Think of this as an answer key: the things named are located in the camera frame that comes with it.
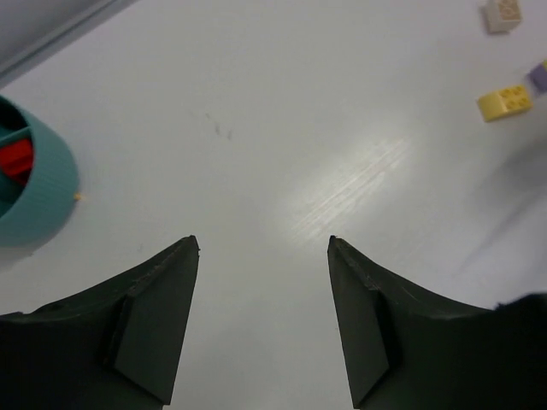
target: red object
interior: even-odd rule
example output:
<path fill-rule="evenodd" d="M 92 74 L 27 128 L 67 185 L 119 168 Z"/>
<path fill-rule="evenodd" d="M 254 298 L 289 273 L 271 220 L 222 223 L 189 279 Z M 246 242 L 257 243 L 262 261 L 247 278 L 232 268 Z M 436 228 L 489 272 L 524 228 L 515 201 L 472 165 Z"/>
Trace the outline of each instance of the red object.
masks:
<path fill-rule="evenodd" d="M 19 184 L 26 184 L 33 162 L 34 150 L 28 138 L 0 148 L 0 168 Z"/>

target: white surface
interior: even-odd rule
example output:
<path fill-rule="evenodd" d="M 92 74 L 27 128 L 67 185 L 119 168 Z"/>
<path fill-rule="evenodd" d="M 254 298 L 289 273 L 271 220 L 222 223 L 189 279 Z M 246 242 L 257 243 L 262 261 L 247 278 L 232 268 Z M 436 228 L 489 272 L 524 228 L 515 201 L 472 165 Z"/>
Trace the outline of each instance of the white surface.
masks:
<path fill-rule="evenodd" d="M 547 97 L 480 95 L 545 58 L 547 3 L 485 34 L 474 1 L 142 0 L 3 90 L 82 174 L 66 228 L 4 254 L 0 312 L 202 248 L 174 409 L 351 408 L 328 237 L 493 306 L 547 290 Z"/>

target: yellow lego brick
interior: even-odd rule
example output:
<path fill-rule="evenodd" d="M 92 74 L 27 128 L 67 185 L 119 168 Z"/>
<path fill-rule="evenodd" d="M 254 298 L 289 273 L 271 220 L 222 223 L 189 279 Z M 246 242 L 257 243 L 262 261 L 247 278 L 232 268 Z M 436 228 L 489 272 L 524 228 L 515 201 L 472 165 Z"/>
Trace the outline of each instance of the yellow lego brick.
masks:
<path fill-rule="evenodd" d="M 533 106 L 524 85 L 515 85 L 482 96 L 477 101 L 486 122 L 527 111 Z"/>

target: teal bowl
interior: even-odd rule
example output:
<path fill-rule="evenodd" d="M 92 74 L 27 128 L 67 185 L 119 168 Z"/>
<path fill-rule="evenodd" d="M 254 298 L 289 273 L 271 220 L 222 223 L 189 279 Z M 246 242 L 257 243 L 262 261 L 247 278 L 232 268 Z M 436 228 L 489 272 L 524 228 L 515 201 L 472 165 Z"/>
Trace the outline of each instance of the teal bowl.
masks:
<path fill-rule="evenodd" d="M 4 97 L 0 97 L 0 123 L 0 144 L 24 134 L 34 149 L 25 188 L 10 207 L 0 209 L 0 246 L 37 243 L 54 235 L 72 213 L 79 188 L 78 168 L 55 132 Z"/>

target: lego brick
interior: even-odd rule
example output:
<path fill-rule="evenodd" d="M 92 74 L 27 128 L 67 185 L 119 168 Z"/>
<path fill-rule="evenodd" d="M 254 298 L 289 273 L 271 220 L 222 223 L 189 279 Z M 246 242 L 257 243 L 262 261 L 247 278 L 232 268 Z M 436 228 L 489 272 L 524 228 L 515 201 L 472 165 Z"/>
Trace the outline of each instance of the lego brick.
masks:
<path fill-rule="evenodd" d="M 547 61 L 539 64 L 528 75 L 530 80 L 541 92 L 547 91 Z"/>
<path fill-rule="evenodd" d="M 524 85 L 493 91 L 477 101 L 486 122 L 498 120 L 532 108 L 532 99 Z"/>
<path fill-rule="evenodd" d="M 522 21 L 519 0 L 488 0 L 485 13 L 490 32 L 508 32 Z"/>

